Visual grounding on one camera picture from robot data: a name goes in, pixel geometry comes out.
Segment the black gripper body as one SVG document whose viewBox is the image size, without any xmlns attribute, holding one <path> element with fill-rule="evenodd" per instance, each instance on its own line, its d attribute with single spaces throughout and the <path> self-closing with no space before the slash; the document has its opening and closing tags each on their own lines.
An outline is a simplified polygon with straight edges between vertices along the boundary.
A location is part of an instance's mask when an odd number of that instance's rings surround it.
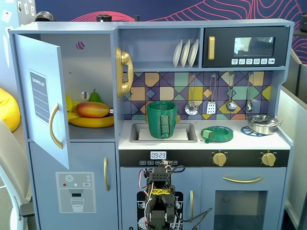
<svg viewBox="0 0 307 230">
<path fill-rule="evenodd" d="M 149 186 L 149 185 L 152 185 L 153 183 L 153 171 L 154 169 L 153 168 L 150 168 L 150 169 L 146 169 L 145 170 L 146 173 L 146 184 Z"/>
</svg>

